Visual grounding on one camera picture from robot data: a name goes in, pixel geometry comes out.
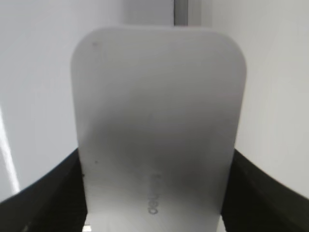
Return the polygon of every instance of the white background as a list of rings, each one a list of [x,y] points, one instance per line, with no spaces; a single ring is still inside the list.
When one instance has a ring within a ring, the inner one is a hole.
[[[77,147],[70,85],[77,43],[108,25],[172,25],[172,9],[171,0],[0,2],[0,107],[21,189]],[[0,201],[11,194],[1,155]]]

